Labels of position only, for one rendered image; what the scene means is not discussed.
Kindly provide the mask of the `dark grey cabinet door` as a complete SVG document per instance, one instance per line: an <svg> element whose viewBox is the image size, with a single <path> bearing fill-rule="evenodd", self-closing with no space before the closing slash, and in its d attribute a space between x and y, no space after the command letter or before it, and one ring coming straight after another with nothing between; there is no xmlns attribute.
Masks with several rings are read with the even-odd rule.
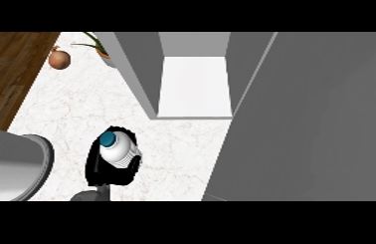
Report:
<svg viewBox="0 0 376 244"><path fill-rule="evenodd" d="M376 200L376 33L281 33L205 200Z"/></svg>

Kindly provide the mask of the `green potted plant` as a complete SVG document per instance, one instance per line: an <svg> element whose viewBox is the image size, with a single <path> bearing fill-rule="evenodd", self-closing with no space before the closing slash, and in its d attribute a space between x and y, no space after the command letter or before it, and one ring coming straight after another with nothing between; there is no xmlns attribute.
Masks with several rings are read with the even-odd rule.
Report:
<svg viewBox="0 0 376 244"><path fill-rule="evenodd" d="M110 58L110 56L109 56L109 54L107 54L107 51L106 51L106 49L104 49L104 46L103 46L103 44L101 44L98 38L97 38L97 37L94 36L94 34L91 34L90 32L82 32L82 33L84 33L84 34L88 36L88 38L93 40L94 44L90 45L90 44L84 44L84 43L73 43L73 44L70 44L70 45L72 45L72 46L85 46L85 47L93 48L93 49L97 51L97 54L98 54L98 56L100 56L100 58L101 58L104 64L106 64L110 68L115 69L115 68L116 68L116 65L115 65L115 63L113 63L113 61L112 61L112 58Z"/></svg>

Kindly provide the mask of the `grey open cabinet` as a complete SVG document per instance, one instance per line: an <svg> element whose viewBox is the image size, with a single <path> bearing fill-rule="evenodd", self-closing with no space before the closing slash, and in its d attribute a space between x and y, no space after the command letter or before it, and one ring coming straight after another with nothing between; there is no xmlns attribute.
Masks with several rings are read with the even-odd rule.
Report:
<svg viewBox="0 0 376 244"><path fill-rule="evenodd" d="M230 120L274 32L100 32L98 40L152 120Z"/></svg>

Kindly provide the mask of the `white bottle with blue cap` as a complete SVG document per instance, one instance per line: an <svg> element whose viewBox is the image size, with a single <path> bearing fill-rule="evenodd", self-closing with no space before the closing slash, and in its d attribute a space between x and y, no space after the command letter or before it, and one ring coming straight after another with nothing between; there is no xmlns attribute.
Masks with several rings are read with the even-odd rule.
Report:
<svg viewBox="0 0 376 244"><path fill-rule="evenodd" d="M100 135L100 156L115 168L126 168L141 152L122 131L106 131Z"/></svg>

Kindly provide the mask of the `brown onion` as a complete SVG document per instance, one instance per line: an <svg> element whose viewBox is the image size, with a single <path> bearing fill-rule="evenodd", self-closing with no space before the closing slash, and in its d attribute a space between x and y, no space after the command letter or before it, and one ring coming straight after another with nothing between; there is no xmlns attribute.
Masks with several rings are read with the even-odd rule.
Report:
<svg viewBox="0 0 376 244"><path fill-rule="evenodd" d="M56 70L65 70L70 65L70 55L57 46L51 49L48 64Z"/></svg>

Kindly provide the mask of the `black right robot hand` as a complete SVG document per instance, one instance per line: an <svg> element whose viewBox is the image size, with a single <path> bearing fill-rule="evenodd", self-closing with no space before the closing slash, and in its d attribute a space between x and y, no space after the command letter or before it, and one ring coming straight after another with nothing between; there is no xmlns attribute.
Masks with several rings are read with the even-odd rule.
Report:
<svg viewBox="0 0 376 244"><path fill-rule="evenodd" d="M129 136L131 141L137 145L135 134L128 129L119 126L110 126L106 131L122 131ZM132 158L131 164L126 168L115 168L100 156L100 137L97 137L91 145L85 164L85 178L88 181L88 185L128 185L134 181L134 176L138 172L141 157L141 155L137 155Z"/></svg>

